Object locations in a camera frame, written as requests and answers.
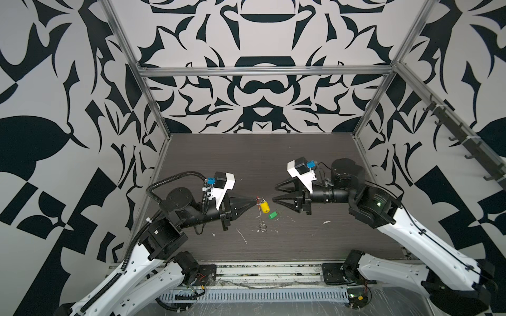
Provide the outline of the yellow key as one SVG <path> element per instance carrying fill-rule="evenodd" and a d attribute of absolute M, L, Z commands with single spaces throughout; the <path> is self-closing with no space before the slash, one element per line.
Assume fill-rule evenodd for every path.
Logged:
<path fill-rule="evenodd" d="M 267 201 L 263 201 L 260 203 L 260 210 L 262 213 L 268 214 L 270 212 L 270 207 Z"/>

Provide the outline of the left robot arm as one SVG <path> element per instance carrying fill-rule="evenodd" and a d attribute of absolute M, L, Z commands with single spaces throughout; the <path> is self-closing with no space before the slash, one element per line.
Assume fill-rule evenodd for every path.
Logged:
<path fill-rule="evenodd" d="M 189 189 L 175 188 L 162 201 L 160 215 L 141 228 L 112 274 L 83 299 L 58 307 L 55 315 L 135 315 L 162 294 L 191 285 L 200 265 L 188 251 L 179 251 L 188 240 L 184 230 L 213 221 L 227 230 L 256 204 L 254 197 L 225 194 L 221 201 L 213 198 L 207 212 L 202 212 Z"/>

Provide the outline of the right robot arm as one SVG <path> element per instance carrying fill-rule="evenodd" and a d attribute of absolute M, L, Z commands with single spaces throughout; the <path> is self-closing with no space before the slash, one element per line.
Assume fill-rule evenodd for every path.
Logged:
<path fill-rule="evenodd" d="M 318 164 L 304 157 L 287 164 L 289 179 L 275 185 L 274 203 L 297 213 L 312 213 L 314 204 L 346 204 L 356 220 L 394 239 L 420 260 L 399 263 L 352 250 L 338 267 L 323 265 L 328 285 L 371 281 L 387 283 L 428 298 L 448 315 L 479 315 L 492 300 L 494 266 L 454 249 L 417 221 L 387 190 L 370 186 L 365 169 L 347 158 L 336 159 L 330 177 L 319 183 Z"/>

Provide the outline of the small circuit board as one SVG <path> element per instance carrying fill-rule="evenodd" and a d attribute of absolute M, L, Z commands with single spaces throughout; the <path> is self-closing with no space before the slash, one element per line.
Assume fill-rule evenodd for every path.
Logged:
<path fill-rule="evenodd" d="M 364 309 L 372 301 L 372 291 L 369 287 L 348 288 L 348 302 L 345 304 L 351 309 Z"/>

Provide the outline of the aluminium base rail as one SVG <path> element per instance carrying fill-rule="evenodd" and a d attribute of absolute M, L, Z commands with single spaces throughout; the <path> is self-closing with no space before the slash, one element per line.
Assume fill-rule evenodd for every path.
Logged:
<path fill-rule="evenodd" d="M 396 261 L 373 258 L 366 254 L 358 262 L 359 273 L 368 280 L 390 284 L 413 292 L 424 292 L 424 285 L 432 277 L 425 265 L 409 265 Z M 134 260 L 123 269 L 117 267 L 101 283 L 112 293 L 124 296 L 140 288 L 152 292 L 165 292 L 182 284 L 191 285 L 199 264 L 188 254 L 172 261 Z M 322 266 L 259 265 L 226 267 L 223 282 L 234 284 L 314 284 L 324 283 Z"/>

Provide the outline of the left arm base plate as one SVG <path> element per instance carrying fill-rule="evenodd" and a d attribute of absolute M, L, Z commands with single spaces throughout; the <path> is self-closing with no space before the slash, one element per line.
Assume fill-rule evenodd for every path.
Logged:
<path fill-rule="evenodd" d="M 217 265 L 204 264 L 199 266 L 199 270 L 195 279 L 191 283 L 194 287 L 206 287 L 212 285 L 216 281 Z"/>

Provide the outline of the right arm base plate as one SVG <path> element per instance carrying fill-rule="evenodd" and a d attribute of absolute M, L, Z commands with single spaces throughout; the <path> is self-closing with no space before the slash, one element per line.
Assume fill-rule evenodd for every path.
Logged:
<path fill-rule="evenodd" d="M 338 286 L 338 285 L 365 285 L 378 284 L 376 280 L 368 280 L 362 276 L 358 268 L 358 263 L 346 264 L 346 263 L 323 263 L 322 264 L 322 275 L 324 283 L 326 285 Z"/>

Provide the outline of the black wall hook rack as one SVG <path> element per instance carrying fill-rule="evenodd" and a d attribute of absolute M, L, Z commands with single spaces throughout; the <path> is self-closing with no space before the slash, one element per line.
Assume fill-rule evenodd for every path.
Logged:
<path fill-rule="evenodd" d="M 433 94 L 423 97 L 422 100 L 426 104 L 424 113 L 436 117 L 436 129 L 432 137 L 434 148 L 437 148 L 437 135 L 444 127 L 450 133 L 448 140 L 453 145 L 463 146 L 466 149 L 468 154 L 465 158 L 475 160 L 487 172 L 483 179 L 494 181 L 505 190 L 505 160 L 458 116 L 452 106 L 439 102 Z"/>

